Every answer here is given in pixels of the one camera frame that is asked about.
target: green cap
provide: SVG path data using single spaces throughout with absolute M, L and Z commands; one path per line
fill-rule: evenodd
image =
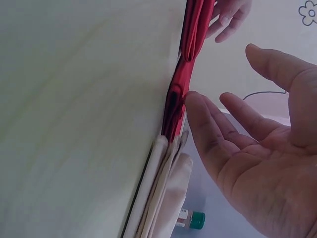
M 193 212 L 189 228 L 200 230 L 205 223 L 206 215 L 203 212 Z

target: red cloth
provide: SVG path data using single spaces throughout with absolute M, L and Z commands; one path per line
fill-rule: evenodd
M 180 134 L 185 113 L 184 96 L 189 90 L 195 58 L 203 46 L 214 0 L 187 0 L 181 57 L 175 69 L 166 97 L 162 135 L 171 142 Z

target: bottle label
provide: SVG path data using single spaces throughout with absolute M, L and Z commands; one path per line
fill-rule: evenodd
M 180 219 L 187 219 L 188 217 L 188 210 L 186 209 L 181 209 L 178 218 Z
M 176 227 L 185 227 L 185 224 L 184 223 L 181 223 L 181 222 L 176 222 Z

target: hand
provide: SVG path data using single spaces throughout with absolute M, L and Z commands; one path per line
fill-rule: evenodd
M 275 50 L 246 48 L 251 67 L 289 92 L 291 127 L 237 96 L 220 100 L 253 137 L 240 135 L 205 96 L 186 97 L 207 172 L 230 204 L 270 238 L 317 238 L 317 66 Z
M 217 43 L 228 39 L 238 30 L 242 22 L 248 16 L 251 10 L 252 0 L 218 0 L 214 6 L 211 20 L 219 15 L 219 19 L 215 21 L 208 29 L 206 38 L 216 33 L 220 28 L 229 25 L 215 38 Z

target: small bottle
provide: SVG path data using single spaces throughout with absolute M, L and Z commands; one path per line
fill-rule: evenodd
M 204 226 L 205 218 L 203 212 L 194 212 L 182 208 L 175 226 L 200 230 Z

